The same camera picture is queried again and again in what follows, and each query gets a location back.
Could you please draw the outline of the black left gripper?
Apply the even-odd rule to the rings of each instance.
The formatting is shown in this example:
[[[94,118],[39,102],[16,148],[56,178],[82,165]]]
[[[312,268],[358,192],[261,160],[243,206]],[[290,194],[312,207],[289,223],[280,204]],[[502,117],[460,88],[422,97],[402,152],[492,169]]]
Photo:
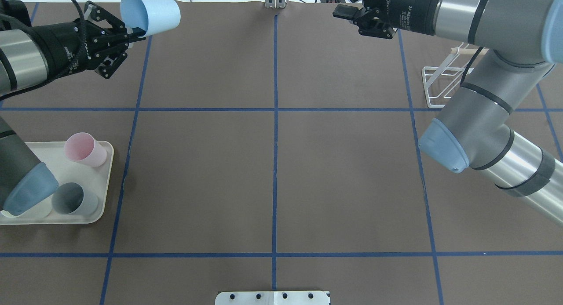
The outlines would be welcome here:
[[[125,23],[100,5],[87,1],[82,31],[79,18],[72,22],[33,28],[48,67],[48,79],[93,70],[110,79],[128,57],[131,43],[145,40],[143,30]]]

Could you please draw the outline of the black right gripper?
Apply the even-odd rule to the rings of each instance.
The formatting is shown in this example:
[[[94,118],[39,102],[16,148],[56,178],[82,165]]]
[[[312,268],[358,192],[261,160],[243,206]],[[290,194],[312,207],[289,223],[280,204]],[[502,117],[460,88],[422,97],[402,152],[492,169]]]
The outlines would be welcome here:
[[[362,0],[362,8],[339,4],[333,17],[357,21],[362,36],[391,40],[397,30],[434,36],[440,1]]]

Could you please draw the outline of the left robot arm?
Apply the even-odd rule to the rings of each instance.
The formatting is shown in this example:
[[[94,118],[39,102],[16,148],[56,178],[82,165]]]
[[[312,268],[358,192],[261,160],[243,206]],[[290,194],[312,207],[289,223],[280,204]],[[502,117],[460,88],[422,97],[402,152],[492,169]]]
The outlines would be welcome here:
[[[111,78],[146,30],[127,26],[87,1],[70,22],[34,26],[23,1],[1,1],[1,101],[63,77],[94,71]],[[1,209],[20,216],[49,197],[58,181],[18,133],[1,119]]]

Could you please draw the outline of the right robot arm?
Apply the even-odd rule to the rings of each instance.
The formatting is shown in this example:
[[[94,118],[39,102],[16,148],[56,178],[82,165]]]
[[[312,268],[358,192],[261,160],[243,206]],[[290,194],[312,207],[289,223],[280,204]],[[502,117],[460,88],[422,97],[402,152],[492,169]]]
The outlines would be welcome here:
[[[505,122],[562,63],[562,0],[362,0],[333,16],[364,36],[396,29],[487,49],[418,141],[453,173],[480,171],[499,189],[562,224],[562,163]]]

